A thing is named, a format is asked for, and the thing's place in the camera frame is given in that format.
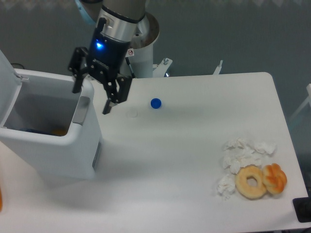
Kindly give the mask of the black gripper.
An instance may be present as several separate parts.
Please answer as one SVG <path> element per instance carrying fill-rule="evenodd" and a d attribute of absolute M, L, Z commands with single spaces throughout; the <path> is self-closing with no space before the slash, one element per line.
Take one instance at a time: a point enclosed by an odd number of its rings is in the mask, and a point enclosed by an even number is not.
<path fill-rule="evenodd" d="M 89 51 L 86 47 L 76 47 L 70 59 L 68 70 L 74 77 L 72 93 L 81 91 L 84 75 L 88 68 L 82 67 L 83 60 L 94 66 L 90 75 L 103 84 L 107 101 L 103 114 L 109 114 L 112 107 L 127 101 L 133 78 L 119 74 L 121 64 L 130 46 L 130 42 L 119 41 L 95 31 Z"/>

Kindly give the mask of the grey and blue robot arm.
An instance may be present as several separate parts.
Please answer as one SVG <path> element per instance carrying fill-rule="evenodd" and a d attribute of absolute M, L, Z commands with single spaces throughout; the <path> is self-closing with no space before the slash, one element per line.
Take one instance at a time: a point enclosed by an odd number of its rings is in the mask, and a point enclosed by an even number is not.
<path fill-rule="evenodd" d="M 75 78 L 72 91 L 81 91 L 86 75 L 96 79 L 107 94 L 106 115 L 127 100 L 133 78 L 122 76 L 120 68 L 138 24 L 145 18 L 145 1 L 78 0 L 76 4 L 96 24 L 89 47 L 76 47 L 69 62 Z"/>

